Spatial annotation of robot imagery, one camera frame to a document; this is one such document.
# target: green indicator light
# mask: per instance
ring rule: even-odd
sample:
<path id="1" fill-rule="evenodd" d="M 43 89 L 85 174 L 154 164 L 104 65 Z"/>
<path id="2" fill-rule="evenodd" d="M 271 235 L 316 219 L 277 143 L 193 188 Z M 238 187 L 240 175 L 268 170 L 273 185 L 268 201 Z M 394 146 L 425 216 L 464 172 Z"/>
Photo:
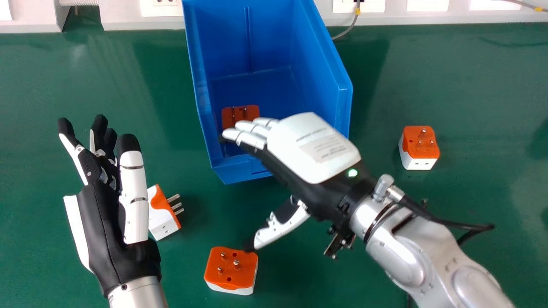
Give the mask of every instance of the green indicator light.
<path id="1" fill-rule="evenodd" d="M 347 172 L 346 172 L 346 175 L 349 177 L 349 178 L 355 178 L 358 176 L 358 170 L 356 169 L 349 169 Z"/>

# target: green table surface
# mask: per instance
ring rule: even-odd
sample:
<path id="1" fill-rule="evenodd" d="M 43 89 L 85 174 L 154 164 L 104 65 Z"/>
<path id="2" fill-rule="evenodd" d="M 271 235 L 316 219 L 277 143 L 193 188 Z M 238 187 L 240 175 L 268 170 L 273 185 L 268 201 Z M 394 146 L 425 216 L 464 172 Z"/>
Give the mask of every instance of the green table surface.
<path id="1" fill-rule="evenodd" d="M 0 36 L 1 307 L 107 306 L 71 237 L 62 197 L 81 183 L 56 127 L 65 116 L 88 140 L 97 113 L 138 136 L 148 183 L 184 200 L 183 229 L 158 244 L 170 307 L 403 307 L 362 244 L 322 255 L 328 222 L 261 250 L 252 296 L 211 291 L 210 248 L 239 247 L 288 191 L 211 170 L 184 31 L 104 32 L 98 19 L 81 9 L 63 33 Z M 354 86 L 350 139 L 373 175 L 439 216 L 495 223 L 464 251 L 518 307 L 548 307 L 548 25 L 360 27 L 335 45 Z M 401 166 L 410 124 L 436 130 L 432 171 Z"/>

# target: orange and white power adapter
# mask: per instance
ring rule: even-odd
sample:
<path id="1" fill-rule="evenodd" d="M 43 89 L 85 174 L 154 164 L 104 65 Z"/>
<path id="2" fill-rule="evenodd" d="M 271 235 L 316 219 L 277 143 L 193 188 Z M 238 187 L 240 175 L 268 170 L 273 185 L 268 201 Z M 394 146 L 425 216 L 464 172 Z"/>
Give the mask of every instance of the orange and white power adapter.
<path id="1" fill-rule="evenodd" d="M 181 229 L 177 215 L 185 209 L 179 202 L 181 198 L 179 194 L 166 198 L 158 184 L 149 187 L 147 192 L 149 193 L 149 231 L 154 239 L 159 241 Z"/>
<path id="2" fill-rule="evenodd" d="M 213 247 L 205 267 L 204 280 L 211 290 L 251 295 L 259 267 L 257 254 L 226 247 Z"/>
<path id="3" fill-rule="evenodd" d="M 439 158 L 436 134 L 430 126 L 406 126 L 398 148 L 407 170 L 430 170 Z"/>

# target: robotic hand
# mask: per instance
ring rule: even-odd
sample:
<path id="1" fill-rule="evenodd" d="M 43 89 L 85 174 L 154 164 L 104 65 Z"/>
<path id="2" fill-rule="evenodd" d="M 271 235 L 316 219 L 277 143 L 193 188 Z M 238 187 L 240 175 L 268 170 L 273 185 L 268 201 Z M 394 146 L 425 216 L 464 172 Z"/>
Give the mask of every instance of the robotic hand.
<path id="1" fill-rule="evenodd" d="M 160 253 L 149 238 L 147 186 L 137 138 L 127 134 L 116 142 L 107 119 L 97 115 L 88 150 L 67 119 L 59 119 L 58 125 L 59 138 L 84 184 L 78 195 L 64 197 L 80 261 L 99 280 L 111 308 L 167 308 L 159 282 Z"/>
<path id="2" fill-rule="evenodd" d="M 495 278 L 459 247 L 493 225 L 437 218 L 395 186 L 391 176 L 375 181 L 355 145 L 316 114 L 239 121 L 222 135 L 261 159 L 292 192 L 248 241 L 248 250 L 274 242 L 312 216 L 333 223 L 325 255 L 335 259 L 358 237 L 421 308 L 514 307 Z M 447 227 L 468 233 L 456 241 Z"/>

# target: blue storage box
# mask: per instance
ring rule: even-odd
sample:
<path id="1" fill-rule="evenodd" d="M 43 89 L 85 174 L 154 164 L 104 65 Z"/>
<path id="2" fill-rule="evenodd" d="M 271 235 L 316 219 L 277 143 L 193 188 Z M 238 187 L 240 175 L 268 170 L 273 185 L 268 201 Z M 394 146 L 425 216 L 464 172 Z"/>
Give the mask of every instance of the blue storage box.
<path id="1" fill-rule="evenodd" d="M 261 117 L 313 111 L 348 136 L 352 84 L 313 0 L 184 0 L 198 116 L 225 184 L 271 175 L 220 143 L 221 109 L 258 105 Z"/>

